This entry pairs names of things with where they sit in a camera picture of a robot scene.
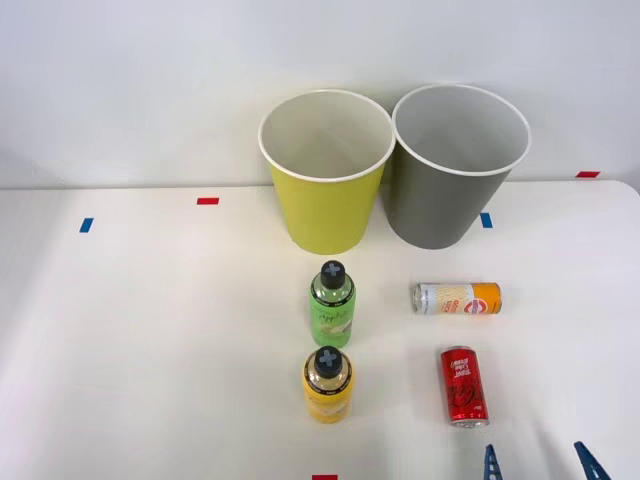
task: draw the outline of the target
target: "yellow paper cup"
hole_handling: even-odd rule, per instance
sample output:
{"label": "yellow paper cup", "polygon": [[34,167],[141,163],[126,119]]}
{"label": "yellow paper cup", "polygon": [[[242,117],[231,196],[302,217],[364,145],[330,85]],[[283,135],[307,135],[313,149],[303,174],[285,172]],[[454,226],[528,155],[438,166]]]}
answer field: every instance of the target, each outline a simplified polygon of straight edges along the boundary
{"label": "yellow paper cup", "polygon": [[355,246],[395,146],[389,114],[357,93],[318,90],[278,105],[258,142],[291,239],[322,255]]}

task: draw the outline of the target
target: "can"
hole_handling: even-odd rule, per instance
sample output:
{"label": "can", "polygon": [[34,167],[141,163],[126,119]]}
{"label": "can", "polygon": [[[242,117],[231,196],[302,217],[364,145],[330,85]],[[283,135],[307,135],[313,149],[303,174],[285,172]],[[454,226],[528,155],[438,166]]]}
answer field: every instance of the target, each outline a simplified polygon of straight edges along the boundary
{"label": "can", "polygon": [[425,315],[487,315],[500,311],[502,293],[497,283],[419,283],[413,291],[413,305]]}
{"label": "can", "polygon": [[469,347],[446,349],[440,355],[449,420],[456,427],[489,424],[476,352]]}
{"label": "can", "polygon": [[330,345],[307,357],[302,385],[309,414],[322,423],[336,423],[349,413],[355,374],[349,358]]}

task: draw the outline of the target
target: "bottle cap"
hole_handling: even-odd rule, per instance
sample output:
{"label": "bottle cap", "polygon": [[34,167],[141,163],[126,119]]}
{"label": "bottle cap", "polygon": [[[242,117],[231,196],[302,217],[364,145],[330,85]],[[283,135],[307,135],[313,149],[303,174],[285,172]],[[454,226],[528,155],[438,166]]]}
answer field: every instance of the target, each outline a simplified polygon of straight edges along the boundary
{"label": "bottle cap", "polygon": [[320,282],[326,288],[335,290],[344,285],[346,275],[347,272],[344,269],[344,265],[337,260],[329,260],[322,266]]}
{"label": "bottle cap", "polygon": [[342,354],[335,347],[321,347],[316,352],[313,365],[322,378],[334,378],[342,370]]}

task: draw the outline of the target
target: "blue tape marker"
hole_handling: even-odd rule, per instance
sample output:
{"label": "blue tape marker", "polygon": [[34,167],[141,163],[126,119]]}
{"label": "blue tape marker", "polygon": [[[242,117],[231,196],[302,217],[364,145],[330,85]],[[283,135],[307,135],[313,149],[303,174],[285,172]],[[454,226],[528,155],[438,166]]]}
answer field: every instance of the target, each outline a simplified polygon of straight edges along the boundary
{"label": "blue tape marker", "polygon": [[82,226],[80,227],[80,233],[89,233],[92,223],[93,218],[85,218],[82,222]]}
{"label": "blue tape marker", "polygon": [[480,214],[480,220],[482,220],[482,226],[484,228],[493,228],[493,223],[491,223],[491,215],[486,212],[482,212]]}

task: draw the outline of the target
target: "bottle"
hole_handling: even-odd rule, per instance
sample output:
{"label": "bottle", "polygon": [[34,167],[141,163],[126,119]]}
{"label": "bottle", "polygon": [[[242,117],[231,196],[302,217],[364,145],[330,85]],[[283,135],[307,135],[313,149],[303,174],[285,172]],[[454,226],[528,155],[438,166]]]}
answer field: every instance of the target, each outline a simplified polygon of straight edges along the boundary
{"label": "bottle", "polygon": [[340,262],[330,260],[311,282],[311,333],[318,345],[344,347],[351,337],[356,286]]}
{"label": "bottle", "polygon": [[337,348],[320,347],[309,355],[302,383],[311,416],[322,423],[342,420],[349,413],[354,381],[351,362]]}

